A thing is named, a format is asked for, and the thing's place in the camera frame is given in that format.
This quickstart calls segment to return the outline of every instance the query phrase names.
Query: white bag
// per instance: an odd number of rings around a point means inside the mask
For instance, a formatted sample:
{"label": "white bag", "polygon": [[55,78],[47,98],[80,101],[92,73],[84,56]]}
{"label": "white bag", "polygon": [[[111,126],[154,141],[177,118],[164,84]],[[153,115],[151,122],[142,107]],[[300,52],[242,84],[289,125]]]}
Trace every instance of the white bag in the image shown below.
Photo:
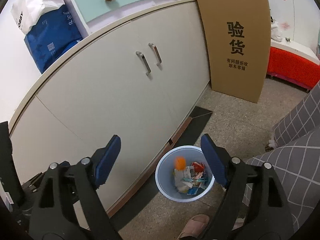
{"label": "white bag", "polygon": [[271,39],[275,41],[282,41],[281,30],[279,29],[278,22],[271,17]]}
{"label": "white bag", "polygon": [[24,34],[28,34],[41,15],[59,9],[63,0],[18,0],[12,5],[11,14]]}

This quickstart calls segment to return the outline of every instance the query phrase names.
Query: pink slipper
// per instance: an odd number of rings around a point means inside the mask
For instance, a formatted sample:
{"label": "pink slipper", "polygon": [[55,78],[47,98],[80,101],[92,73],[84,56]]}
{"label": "pink slipper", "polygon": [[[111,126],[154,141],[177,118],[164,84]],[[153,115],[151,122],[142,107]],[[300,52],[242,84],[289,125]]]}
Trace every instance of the pink slipper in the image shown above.
{"label": "pink slipper", "polygon": [[196,215],[192,217],[185,225],[178,239],[185,236],[193,236],[197,238],[202,233],[202,231],[206,228],[206,226],[209,223],[209,220],[210,218],[204,214]]}

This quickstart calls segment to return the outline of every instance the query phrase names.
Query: red wrapper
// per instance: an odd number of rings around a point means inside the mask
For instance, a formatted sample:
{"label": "red wrapper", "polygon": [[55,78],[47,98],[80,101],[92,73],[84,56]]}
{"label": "red wrapper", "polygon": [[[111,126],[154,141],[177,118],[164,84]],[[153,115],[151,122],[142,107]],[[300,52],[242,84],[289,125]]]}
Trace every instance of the red wrapper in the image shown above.
{"label": "red wrapper", "polygon": [[203,163],[198,163],[198,162],[193,162],[191,165],[195,168],[195,173],[204,171],[204,164]]}

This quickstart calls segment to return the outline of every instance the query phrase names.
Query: brown cardboard box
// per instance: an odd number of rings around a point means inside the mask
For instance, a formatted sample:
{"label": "brown cardboard box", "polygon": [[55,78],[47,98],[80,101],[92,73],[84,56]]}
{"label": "brown cardboard box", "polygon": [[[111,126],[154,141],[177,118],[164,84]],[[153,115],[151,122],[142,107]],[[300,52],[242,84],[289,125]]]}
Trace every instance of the brown cardboard box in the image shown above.
{"label": "brown cardboard box", "polygon": [[270,53],[268,0],[197,0],[212,90],[257,103]]}

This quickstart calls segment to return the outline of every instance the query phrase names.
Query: metal screw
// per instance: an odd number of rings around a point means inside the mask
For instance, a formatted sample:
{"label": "metal screw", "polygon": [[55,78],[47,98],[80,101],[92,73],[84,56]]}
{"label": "metal screw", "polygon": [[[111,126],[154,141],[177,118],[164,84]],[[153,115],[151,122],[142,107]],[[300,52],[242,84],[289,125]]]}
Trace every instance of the metal screw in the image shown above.
{"label": "metal screw", "polygon": [[89,158],[83,158],[83,159],[81,160],[81,163],[82,163],[83,165],[87,165],[89,162],[90,162],[90,159],[89,159]]}
{"label": "metal screw", "polygon": [[232,159],[231,159],[231,161],[234,163],[234,164],[238,164],[238,163],[240,163],[240,159],[238,158],[238,157],[233,157]]}
{"label": "metal screw", "polygon": [[271,169],[272,165],[270,163],[264,163],[263,165],[266,169]]}
{"label": "metal screw", "polygon": [[54,170],[57,166],[58,166],[57,163],[51,163],[50,166],[49,166],[49,168],[52,169],[52,170]]}

